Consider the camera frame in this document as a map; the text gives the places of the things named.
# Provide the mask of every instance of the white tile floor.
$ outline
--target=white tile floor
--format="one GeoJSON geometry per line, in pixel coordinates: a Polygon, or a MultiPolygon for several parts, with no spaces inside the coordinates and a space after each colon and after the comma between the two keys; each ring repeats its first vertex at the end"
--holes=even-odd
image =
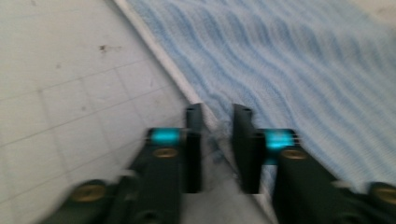
{"type": "MultiPolygon", "coordinates": [[[[113,179],[148,127],[182,125],[186,100],[110,0],[1,0],[0,42],[2,224],[33,223],[73,184],[113,179]]],[[[216,172],[187,196],[184,223],[263,223],[224,164],[205,162],[216,172]]]]}

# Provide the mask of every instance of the cyan light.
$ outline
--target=cyan light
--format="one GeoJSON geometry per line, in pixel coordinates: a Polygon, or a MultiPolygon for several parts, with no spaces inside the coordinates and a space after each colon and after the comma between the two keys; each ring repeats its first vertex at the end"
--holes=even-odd
{"type": "Polygon", "coordinates": [[[151,143],[163,146],[176,146],[180,141],[179,128],[158,128],[151,134],[151,143]]]}
{"type": "Polygon", "coordinates": [[[268,158],[265,164],[276,165],[277,155],[285,147],[294,146],[293,135],[289,130],[266,129],[264,130],[268,158]]]}

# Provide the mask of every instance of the dark stain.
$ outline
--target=dark stain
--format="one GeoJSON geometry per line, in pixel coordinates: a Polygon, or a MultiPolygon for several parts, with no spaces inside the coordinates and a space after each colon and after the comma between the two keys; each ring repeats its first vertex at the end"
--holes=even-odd
{"type": "Polygon", "coordinates": [[[100,50],[102,53],[106,53],[106,52],[107,52],[107,46],[106,46],[106,45],[99,46],[99,50],[100,50]]]}
{"type": "Polygon", "coordinates": [[[106,54],[107,52],[114,50],[116,52],[119,52],[120,50],[122,50],[121,46],[117,46],[117,47],[110,47],[108,45],[101,45],[99,46],[99,50],[103,53],[106,54]]]}

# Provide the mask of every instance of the brass screw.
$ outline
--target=brass screw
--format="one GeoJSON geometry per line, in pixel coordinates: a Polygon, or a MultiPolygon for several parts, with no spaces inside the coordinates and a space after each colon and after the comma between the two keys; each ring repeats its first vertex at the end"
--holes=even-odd
{"type": "Polygon", "coordinates": [[[155,150],[152,154],[155,157],[166,159],[175,157],[177,155],[177,151],[172,148],[160,148],[155,150]]]}
{"type": "Polygon", "coordinates": [[[384,202],[396,204],[396,189],[379,188],[375,194],[384,202]]]}
{"type": "Polygon", "coordinates": [[[102,185],[85,185],[73,193],[72,199],[79,203],[90,203],[105,196],[106,188],[102,185]]]}
{"type": "Polygon", "coordinates": [[[305,160],[306,154],[298,150],[284,150],[281,152],[282,156],[291,160],[305,160]]]}

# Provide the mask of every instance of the blue striped cloth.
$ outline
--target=blue striped cloth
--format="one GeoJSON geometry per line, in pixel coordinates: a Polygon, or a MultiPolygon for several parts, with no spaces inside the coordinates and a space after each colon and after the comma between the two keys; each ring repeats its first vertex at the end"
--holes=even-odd
{"type": "Polygon", "coordinates": [[[396,184],[390,28],[346,0],[126,1],[228,133],[246,105],[356,189],[396,184]]]}

